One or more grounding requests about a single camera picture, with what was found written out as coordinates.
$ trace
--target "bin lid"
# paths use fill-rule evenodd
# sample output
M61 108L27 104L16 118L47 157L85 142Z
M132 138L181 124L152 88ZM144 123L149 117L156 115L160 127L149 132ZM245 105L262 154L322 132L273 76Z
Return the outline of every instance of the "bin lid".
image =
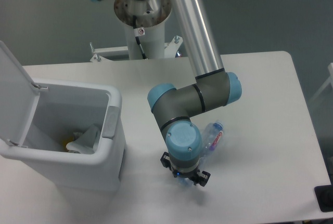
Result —
M39 99L35 87L19 61L0 41L0 139L22 145Z

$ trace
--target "black ring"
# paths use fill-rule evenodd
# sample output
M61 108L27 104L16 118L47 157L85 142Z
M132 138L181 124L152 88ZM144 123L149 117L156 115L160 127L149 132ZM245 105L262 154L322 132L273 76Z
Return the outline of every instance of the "black ring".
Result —
M202 93L199 89L199 87L196 85L196 84L192 84L194 89L197 91L198 93L198 96L200 98L200 102L201 102L201 110L202 110L202 113L206 111L206 106L204 105L204 100L203 100L203 96L202 96Z
M179 120L190 120L189 117L187 116L178 116L178 117L175 117L169 121L167 121L165 124L162 125L162 127L160 128L161 131L163 131L169 124L172 124L176 121L179 121Z
M203 75L199 75L199 76L196 76L196 80L198 80L200 78L203 78L203 77L207 77L207 76L213 75L215 73L223 72L223 71L225 71L224 68L221 68L221 69L218 69L216 71L212 71L212 72L209 72L209 73L206 73L206 74L203 74Z

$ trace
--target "gray floor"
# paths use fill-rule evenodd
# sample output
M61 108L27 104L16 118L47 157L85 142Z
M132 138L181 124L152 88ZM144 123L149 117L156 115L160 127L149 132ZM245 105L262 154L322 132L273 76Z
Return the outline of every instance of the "gray floor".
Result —
M333 0L203 1L222 54L289 52L306 100L329 76ZM173 15L166 24L166 40L176 34L180 32ZM95 48L125 45L113 0L0 0L0 39L22 65L87 62L89 42ZM328 156L333 155L332 102L331 93L312 113Z

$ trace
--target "silver metal tube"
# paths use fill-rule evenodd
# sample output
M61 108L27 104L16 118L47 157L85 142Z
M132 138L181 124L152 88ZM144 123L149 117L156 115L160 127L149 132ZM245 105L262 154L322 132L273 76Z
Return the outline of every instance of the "silver metal tube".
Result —
M171 0L196 76L223 68L202 0Z

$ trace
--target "bottle label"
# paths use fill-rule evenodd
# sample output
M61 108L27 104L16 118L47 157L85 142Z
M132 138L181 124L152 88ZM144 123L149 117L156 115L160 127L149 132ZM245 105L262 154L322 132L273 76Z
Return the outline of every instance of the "bottle label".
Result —
M220 139L222 138L222 136L223 136L223 131L220 130L220 132L217 134L214 141L210 145L210 147L209 147L210 150L215 150L215 148L216 148L217 144L219 143Z

